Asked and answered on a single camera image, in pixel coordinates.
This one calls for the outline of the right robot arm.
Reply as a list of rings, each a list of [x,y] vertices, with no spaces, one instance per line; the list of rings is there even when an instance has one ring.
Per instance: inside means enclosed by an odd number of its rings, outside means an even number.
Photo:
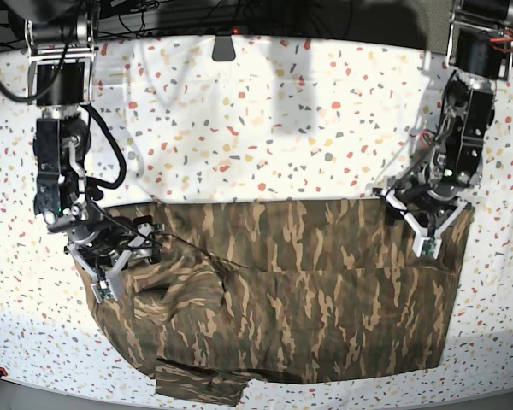
[[[128,263],[160,260],[157,228],[151,217],[115,217],[97,201],[127,176],[127,163],[102,116],[91,105],[92,69],[99,19],[97,1],[8,1],[24,21],[29,73],[21,97],[0,80],[0,92],[17,103],[35,104],[33,153],[38,162],[34,212],[51,234],[67,236],[65,251],[90,277],[97,302],[119,300]],[[85,158],[91,147],[86,111],[109,142],[119,171],[112,182],[88,176]]]

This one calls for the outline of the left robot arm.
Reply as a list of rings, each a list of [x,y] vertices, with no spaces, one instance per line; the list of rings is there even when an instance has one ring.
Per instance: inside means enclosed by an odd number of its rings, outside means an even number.
[[[418,257],[437,258],[442,235],[469,205],[459,195],[481,181],[486,132],[495,115],[496,85],[513,63],[513,1],[455,1],[445,64],[453,71],[442,92],[439,124],[420,134],[422,149],[408,169],[374,193],[387,218],[415,233]]]

